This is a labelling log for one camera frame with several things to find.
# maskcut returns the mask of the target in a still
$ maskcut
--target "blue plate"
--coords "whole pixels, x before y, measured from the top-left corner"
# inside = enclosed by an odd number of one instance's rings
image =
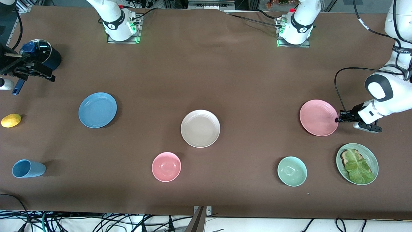
[[[105,92],[94,93],[80,105],[79,119],[90,128],[100,128],[109,124],[117,112],[116,100]]]

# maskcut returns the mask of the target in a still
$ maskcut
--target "plate with sandwich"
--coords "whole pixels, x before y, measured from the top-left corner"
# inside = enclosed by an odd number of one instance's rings
[[[379,167],[375,155],[357,143],[343,145],[336,155],[340,174],[352,184],[368,185],[378,176]]]

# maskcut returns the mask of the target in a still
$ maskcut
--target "green lettuce leaf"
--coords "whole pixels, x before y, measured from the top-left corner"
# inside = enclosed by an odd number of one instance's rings
[[[348,161],[345,169],[351,181],[357,184],[367,184],[373,181],[375,175],[369,171],[370,167],[366,163],[366,160],[360,159],[354,149],[348,149],[345,158]]]

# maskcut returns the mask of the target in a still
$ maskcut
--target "yellow lemon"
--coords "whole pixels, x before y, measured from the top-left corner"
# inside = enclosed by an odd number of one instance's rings
[[[9,114],[1,120],[1,125],[3,127],[10,128],[10,127],[14,127],[15,125],[19,124],[20,121],[21,121],[21,115]]]

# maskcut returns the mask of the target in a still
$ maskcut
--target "pink bowl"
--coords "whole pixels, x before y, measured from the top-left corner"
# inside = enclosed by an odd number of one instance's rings
[[[338,123],[335,122],[337,112],[329,103],[322,100],[310,100],[300,109],[300,122],[311,134],[328,136],[332,134]]]
[[[171,152],[163,152],[156,156],[152,163],[154,177],[162,182],[169,182],[179,175],[181,169],[180,159]]]

